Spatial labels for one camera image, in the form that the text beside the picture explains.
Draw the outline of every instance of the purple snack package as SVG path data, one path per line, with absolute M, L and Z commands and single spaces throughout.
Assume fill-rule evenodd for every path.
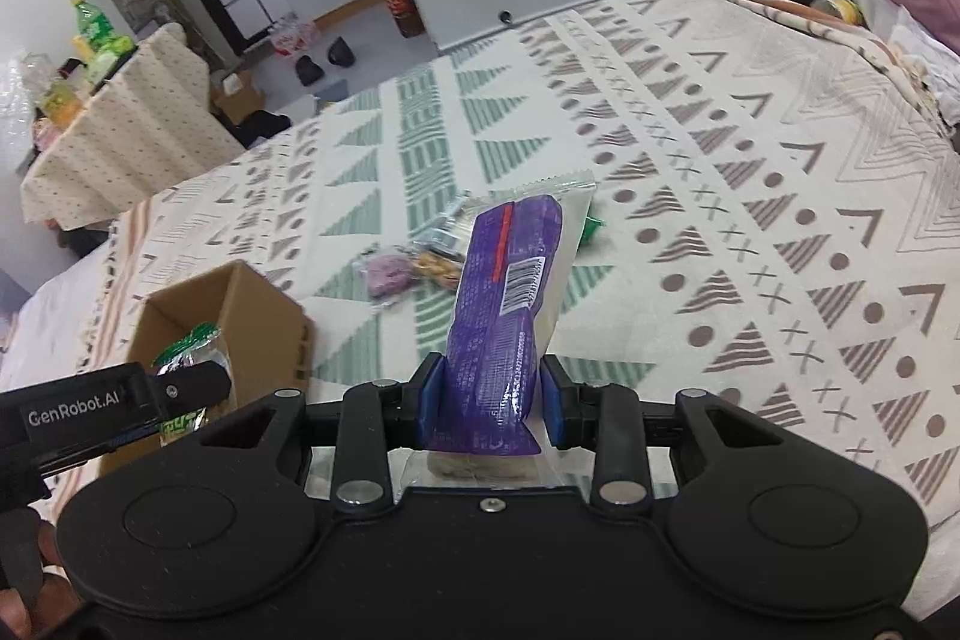
M 432 450 L 539 453 L 523 421 L 538 378 L 535 318 L 562 232 L 563 209 L 553 196 L 501 204 L 477 218 L 448 338 Z

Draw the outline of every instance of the geometric pattern blanket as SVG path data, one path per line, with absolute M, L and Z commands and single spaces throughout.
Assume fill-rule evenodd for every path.
M 957 513 L 960 160 L 853 49 L 727 0 L 535 20 L 157 194 L 118 221 L 80 365 L 123 360 L 154 290 L 243 259 L 316 322 L 312 399 L 405 379 L 453 297 L 378 310 L 353 259 L 457 191 L 583 167 L 606 226 L 549 346 L 575 380 L 704 387 Z

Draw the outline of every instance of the cardboard box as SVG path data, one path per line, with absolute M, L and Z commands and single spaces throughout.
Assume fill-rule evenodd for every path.
M 264 107 L 264 97 L 261 91 L 253 85 L 252 71 L 237 71 L 241 88 L 227 94 L 222 85 L 210 91 L 210 100 L 230 119 L 234 125 L 239 125 L 251 112 Z
M 276 389 L 306 391 L 313 322 L 299 304 L 242 261 L 226 263 L 150 296 L 127 361 L 149 367 L 161 351 L 205 321 L 220 327 L 238 408 Z M 131 442 L 101 458 L 100 474 L 158 447 L 158 434 Z

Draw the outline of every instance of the white tablecloth with dots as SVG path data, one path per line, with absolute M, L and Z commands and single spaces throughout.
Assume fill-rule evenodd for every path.
M 140 43 L 20 186 L 23 217 L 66 230 L 115 218 L 232 161 L 243 148 L 208 111 L 209 71 L 170 23 Z

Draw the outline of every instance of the white bed sheet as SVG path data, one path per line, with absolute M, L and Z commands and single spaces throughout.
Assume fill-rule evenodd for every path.
M 85 332 L 104 280 L 103 244 L 44 283 L 20 310 L 16 333 L 0 365 L 0 391 L 22 389 L 76 373 Z

